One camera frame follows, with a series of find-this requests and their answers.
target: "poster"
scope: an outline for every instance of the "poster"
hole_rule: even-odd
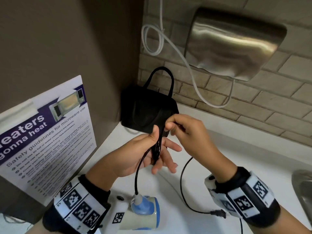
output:
[[[0,114],[0,175],[45,206],[95,148],[80,75]]]

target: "microwave picture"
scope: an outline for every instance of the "microwave picture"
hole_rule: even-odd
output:
[[[66,98],[49,106],[55,121],[59,121],[65,114],[69,113],[75,107],[84,102],[84,95],[82,89],[68,95]]]

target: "stainless steel hand dryer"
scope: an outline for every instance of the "stainless steel hand dryer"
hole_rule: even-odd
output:
[[[199,8],[189,31],[185,58],[212,74],[248,81],[271,58],[285,26],[224,11]]]

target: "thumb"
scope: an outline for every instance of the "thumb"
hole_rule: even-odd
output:
[[[153,132],[146,137],[144,137],[141,140],[138,140],[137,143],[144,152],[148,150],[150,147],[152,147],[156,142],[158,141],[159,138],[159,128],[158,126],[154,125],[153,127]]]
[[[171,135],[175,135],[178,140],[183,139],[185,132],[175,123],[167,122],[165,125],[167,130],[170,130]]]

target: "brick wall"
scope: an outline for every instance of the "brick wall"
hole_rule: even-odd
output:
[[[278,51],[250,81],[236,81],[231,102],[212,108],[197,96],[187,68],[174,49],[165,43],[155,57],[141,49],[138,84],[158,66],[168,67],[174,77],[173,98],[204,110],[299,143],[312,146],[312,0],[163,0],[165,34],[183,53],[193,15],[199,6],[239,8],[284,23],[288,33]],[[143,23],[159,25],[159,0],[145,0]],[[158,35],[150,31],[148,44],[158,46]],[[231,81],[194,69],[197,86],[207,100],[223,103]],[[167,94],[170,78],[155,75],[150,88]]]

